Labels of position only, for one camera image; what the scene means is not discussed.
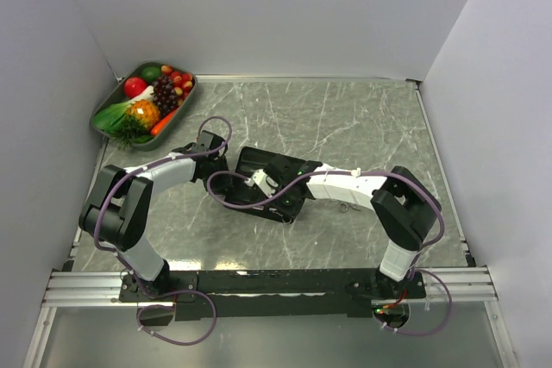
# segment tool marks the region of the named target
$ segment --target wall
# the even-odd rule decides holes
[[[468,0],[422,85],[470,246],[523,366],[550,366],[552,2]]]
[[[159,59],[196,73],[423,79],[466,0],[75,0],[117,75]]]
[[[0,365],[21,366],[77,228],[113,75],[72,0],[0,0]]]

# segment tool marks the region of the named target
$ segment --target metal frame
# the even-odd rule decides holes
[[[338,78],[338,77],[274,77],[274,76],[219,76],[219,75],[203,75],[197,76],[201,81],[228,81],[228,82],[244,82],[244,81],[294,81],[294,80],[312,80],[312,81],[366,81],[374,78]],[[462,231],[460,220],[458,218],[454,199],[449,188],[445,171],[442,166],[441,157],[436,147],[436,143],[430,128],[430,123],[427,118],[423,99],[418,87],[416,86],[415,93],[423,113],[423,118],[430,135],[431,144],[436,154],[437,163],[442,174],[448,198],[452,205],[452,210],[455,216],[456,225],[458,227],[459,236],[462,243],[462,249],[466,254],[469,253],[466,237]],[[97,173],[102,165],[105,150],[108,141],[103,140],[100,148],[97,163],[94,168],[91,187],[96,179]],[[77,228],[71,253],[67,262],[71,262],[77,255],[78,244],[82,231]],[[454,302],[483,302],[486,306],[487,315],[491,325],[492,333],[499,349],[500,357],[504,367],[518,368],[519,363],[516,353],[513,351],[510,335],[508,334],[505,325],[504,317],[500,311],[498,296],[492,283],[491,275],[486,267],[443,267],[428,269],[434,272],[448,286],[452,294]],[[425,289],[428,293],[425,299],[406,300],[406,303],[438,303],[447,299],[441,286],[429,276],[423,275]],[[54,317],[57,308],[71,307],[125,307],[138,308],[154,303],[120,303],[118,300],[120,289],[122,288],[122,279],[120,272],[75,272],[70,271],[55,271],[52,273],[46,293],[42,302],[41,312],[34,330],[33,339],[28,348],[27,357],[25,358],[24,368],[39,368],[41,365],[42,356],[46,349],[48,336],[50,334]],[[374,304],[389,303],[392,301],[373,302]]]

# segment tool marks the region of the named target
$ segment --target carrot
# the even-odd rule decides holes
[[[176,108],[173,112],[171,112],[169,115],[167,115],[165,118],[163,118],[161,121],[159,121],[158,123],[156,123],[154,125],[154,127],[152,128],[152,130],[149,132],[151,135],[153,135],[154,137],[157,136],[162,130],[163,128],[165,127],[165,125],[168,124],[169,121],[171,121],[171,118],[174,117],[174,114],[176,114],[176,111],[178,111],[179,109]]]

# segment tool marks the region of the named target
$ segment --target marble tabletop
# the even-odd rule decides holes
[[[442,204],[447,231],[419,264],[466,266],[460,235],[431,144],[416,86],[409,82],[200,82],[197,99],[169,139],[142,153],[109,143],[103,164],[131,166],[165,156],[195,140],[209,115],[228,118],[234,134],[227,153],[235,167],[242,146],[263,148],[346,169],[403,165]],[[224,124],[207,129],[226,135]],[[437,225],[430,236],[437,232]],[[229,210],[201,183],[172,187],[152,199],[147,237],[174,270],[375,267],[387,237],[369,209],[340,211],[335,201],[306,201],[291,225]],[[78,247],[74,271],[120,269],[97,251],[88,234]]]

